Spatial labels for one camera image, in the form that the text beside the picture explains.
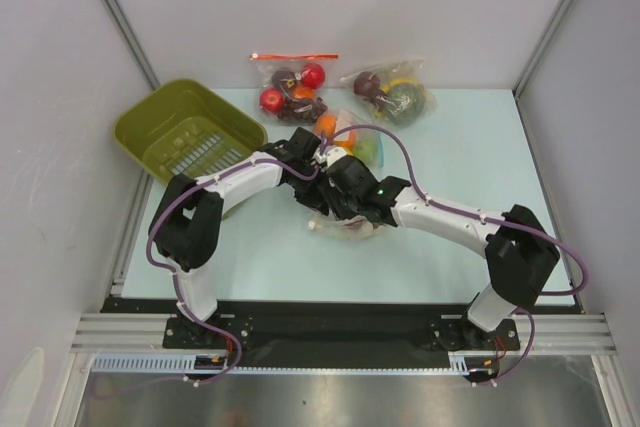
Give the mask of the polka dot strawberry bag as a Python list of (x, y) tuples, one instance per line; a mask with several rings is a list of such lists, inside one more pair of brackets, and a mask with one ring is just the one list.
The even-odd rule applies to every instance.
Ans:
[(367, 220), (357, 215), (351, 219), (339, 220), (335, 216), (314, 214), (308, 221), (308, 228), (312, 232), (341, 241), (360, 241), (379, 235), (386, 227), (380, 223)]

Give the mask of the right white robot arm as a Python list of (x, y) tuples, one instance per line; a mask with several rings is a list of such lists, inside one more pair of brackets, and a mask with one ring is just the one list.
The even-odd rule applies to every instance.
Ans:
[(376, 179), (364, 162), (340, 147), (326, 154), (330, 212), (338, 219), (364, 217), (372, 224), (421, 230), (461, 245), (484, 258), (489, 285), (467, 306), (460, 321), (466, 346), (484, 348), (502, 320), (529, 309), (560, 260), (533, 212), (521, 205), (491, 220), (482, 212), (443, 204), (419, 195), (410, 182)]

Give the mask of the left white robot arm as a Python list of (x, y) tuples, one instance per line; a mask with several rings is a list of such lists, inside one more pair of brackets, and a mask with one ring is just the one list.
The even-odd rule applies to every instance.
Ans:
[(223, 217), (239, 204), (282, 184), (306, 193), (320, 176), (317, 156), (326, 140), (298, 128), (288, 139), (268, 143), (248, 158), (199, 178), (178, 174), (166, 186), (148, 231), (150, 264), (170, 273), (185, 335), (199, 347), (214, 344), (220, 323), (218, 300), (208, 285), (207, 262), (219, 240)]

